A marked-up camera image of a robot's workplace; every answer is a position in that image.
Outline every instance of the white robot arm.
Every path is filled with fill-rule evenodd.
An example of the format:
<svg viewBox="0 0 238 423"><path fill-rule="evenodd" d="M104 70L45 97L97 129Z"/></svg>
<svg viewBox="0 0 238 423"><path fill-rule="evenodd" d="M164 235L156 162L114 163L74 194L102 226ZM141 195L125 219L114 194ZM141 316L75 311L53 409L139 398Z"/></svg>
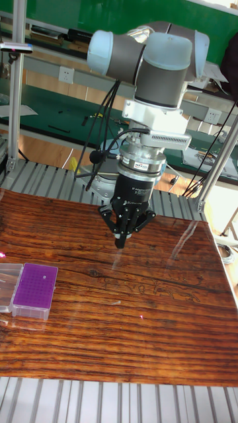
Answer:
<svg viewBox="0 0 238 423"><path fill-rule="evenodd" d="M120 148L114 195L100 208L118 248L155 216L149 199L166 161L164 148L183 150L190 143L179 107L187 83L202 76L208 46L205 34L166 22L124 35L100 30L91 39L89 67L136 86L122 112L131 133ZM113 211L116 223L110 219Z"/></svg>

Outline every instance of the wooden table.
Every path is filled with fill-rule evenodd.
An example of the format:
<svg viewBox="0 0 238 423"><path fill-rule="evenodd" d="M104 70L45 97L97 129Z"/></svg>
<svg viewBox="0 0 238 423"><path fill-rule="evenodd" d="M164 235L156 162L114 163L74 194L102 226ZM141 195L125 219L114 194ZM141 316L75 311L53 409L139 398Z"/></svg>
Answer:
<svg viewBox="0 0 238 423"><path fill-rule="evenodd" d="M0 375L238 386L237 308L205 222L157 216L124 250L97 208L5 191L2 262L59 268L47 322L0 315Z"/></svg>

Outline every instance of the wall socket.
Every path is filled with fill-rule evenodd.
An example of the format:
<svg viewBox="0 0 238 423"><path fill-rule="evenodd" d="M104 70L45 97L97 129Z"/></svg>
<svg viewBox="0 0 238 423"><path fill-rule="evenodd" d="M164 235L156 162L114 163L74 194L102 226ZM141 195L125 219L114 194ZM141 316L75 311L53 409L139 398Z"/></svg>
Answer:
<svg viewBox="0 0 238 423"><path fill-rule="evenodd" d="M74 69L70 67L60 66L59 68L59 81L73 84Z"/></svg>
<svg viewBox="0 0 238 423"><path fill-rule="evenodd" d="M204 118L204 122L211 125L217 125L221 117L221 110L209 108Z"/></svg>

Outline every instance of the metal grating floor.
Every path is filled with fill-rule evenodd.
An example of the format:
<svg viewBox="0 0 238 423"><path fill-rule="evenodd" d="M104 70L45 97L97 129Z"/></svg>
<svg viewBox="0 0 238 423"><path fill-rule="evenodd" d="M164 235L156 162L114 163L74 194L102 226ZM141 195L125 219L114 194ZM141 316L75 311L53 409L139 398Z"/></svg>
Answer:
<svg viewBox="0 0 238 423"><path fill-rule="evenodd" d="M0 423L238 423L238 388L0 378Z"/></svg>
<svg viewBox="0 0 238 423"><path fill-rule="evenodd" d="M73 172L25 160L19 160L17 168L3 178L0 187L23 194L99 206L109 202L109 199L102 200L93 190L86 192L85 181L75 180ZM187 200L185 197L177 197L168 192L154 190L151 207L159 215L189 220L206 220L205 215L197 211L194 199Z"/></svg>

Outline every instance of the clear plastic box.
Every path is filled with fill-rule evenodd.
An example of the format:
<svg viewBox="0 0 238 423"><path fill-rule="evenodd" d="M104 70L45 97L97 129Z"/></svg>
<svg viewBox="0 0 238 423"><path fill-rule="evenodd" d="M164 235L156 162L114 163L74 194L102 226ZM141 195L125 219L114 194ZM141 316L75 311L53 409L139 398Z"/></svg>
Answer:
<svg viewBox="0 0 238 423"><path fill-rule="evenodd" d="M47 320L58 268L0 264L0 313Z"/></svg>

